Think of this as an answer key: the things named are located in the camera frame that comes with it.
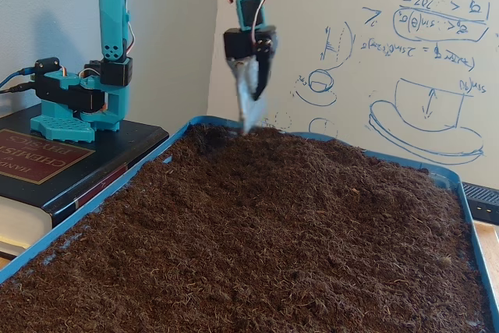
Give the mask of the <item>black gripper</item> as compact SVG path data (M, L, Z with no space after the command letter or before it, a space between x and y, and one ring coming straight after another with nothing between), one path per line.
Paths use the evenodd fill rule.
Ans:
M277 28L266 26L254 32L232 28L224 33L223 39L225 57L235 78L242 133L248 134L267 114L263 92L278 45Z

